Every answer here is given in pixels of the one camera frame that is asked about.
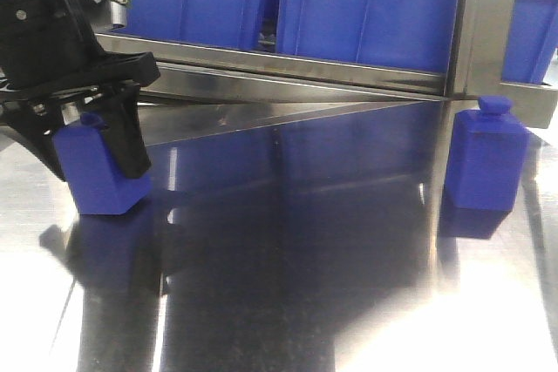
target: blue bottle-shaped object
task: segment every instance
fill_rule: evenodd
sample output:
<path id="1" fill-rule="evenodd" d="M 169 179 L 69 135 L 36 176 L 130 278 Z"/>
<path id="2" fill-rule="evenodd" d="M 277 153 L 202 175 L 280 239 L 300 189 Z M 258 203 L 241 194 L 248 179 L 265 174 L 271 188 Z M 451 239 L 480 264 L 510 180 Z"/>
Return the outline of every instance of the blue bottle-shaped object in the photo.
<path id="1" fill-rule="evenodd" d="M 455 116 L 446 192 L 459 208 L 511 211 L 527 155 L 529 131 L 504 97 L 479 99 L 480 110 Z"/>
<path id="2" fill-rule="evenodd" d="M 129 179 L 120 171 L 100 133 L 103 124 L 99 115 L 84 113 L 53 138 L 80 214 L 121 215 L 151 191 L 147 173 Z"/>

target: metal rail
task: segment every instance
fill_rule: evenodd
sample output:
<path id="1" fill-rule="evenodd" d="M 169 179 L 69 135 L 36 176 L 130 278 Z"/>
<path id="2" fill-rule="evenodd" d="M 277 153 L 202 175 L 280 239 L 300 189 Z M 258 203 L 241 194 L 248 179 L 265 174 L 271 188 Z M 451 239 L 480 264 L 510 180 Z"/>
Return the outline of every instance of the metal rail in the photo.
<path id="1" fill-rule="evenodd" d="M 264 52 L 99 35 L 109 51 L 152 51 L 162 78 L 150 92 L 209 102 L 440 100 L 508 96 L 528 125 L 547 127 L 558 90 L 502 82 L 515 0 L 459 0 L 452 59 L 443 74 L 336 63 Z"/>

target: screw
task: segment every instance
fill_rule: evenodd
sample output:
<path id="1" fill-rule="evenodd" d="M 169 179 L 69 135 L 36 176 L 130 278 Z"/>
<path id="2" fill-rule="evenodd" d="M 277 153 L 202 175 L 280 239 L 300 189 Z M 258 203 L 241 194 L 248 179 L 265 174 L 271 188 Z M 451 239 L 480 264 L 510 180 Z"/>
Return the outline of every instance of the screw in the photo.
<path id="1" fill-rule="evenodd" d="M 16 18 L 19 19 L 20 21 L 24 21 L 25 19 L 27 19 L 27 12 L 25 10 L 18 10 L 16 12 Z"/>
<path id="2" fill-rule="evenodd" d="M 40 115 L 41 113 L 45 113 L 45 112 L 46 112 L 46 106 L 44 106 L 43 104 L 34 105 L 34 106 L 33 106 L 33 111 L 34 111 L 37 115 Z"/>

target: metal table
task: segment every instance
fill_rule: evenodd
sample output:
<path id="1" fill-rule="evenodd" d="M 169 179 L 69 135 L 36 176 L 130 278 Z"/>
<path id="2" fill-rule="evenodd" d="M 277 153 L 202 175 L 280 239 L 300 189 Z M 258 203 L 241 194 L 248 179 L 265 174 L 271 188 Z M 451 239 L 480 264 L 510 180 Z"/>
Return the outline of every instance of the metal table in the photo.
<path id="1" fill-rule="evenodd" d="M 454 209 L 471 105 L 146 107 L 122 217 L 0 137 L 0 369 L 557 370 L 558 150 L 510 214 Z"/>

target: metal post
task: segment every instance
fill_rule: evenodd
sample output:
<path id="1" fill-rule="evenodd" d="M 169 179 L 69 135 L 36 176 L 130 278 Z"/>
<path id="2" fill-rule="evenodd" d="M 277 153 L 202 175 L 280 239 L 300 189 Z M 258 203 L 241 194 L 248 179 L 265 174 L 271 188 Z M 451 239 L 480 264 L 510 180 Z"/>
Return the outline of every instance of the metal post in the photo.
<path id="1" fill-rule="evenodd" d="M 504 95 L 526 124 L 546 127 L 558 91 L 501 80 L 514 6 L 515 0 L 459 0 L 445 96 Z"/>

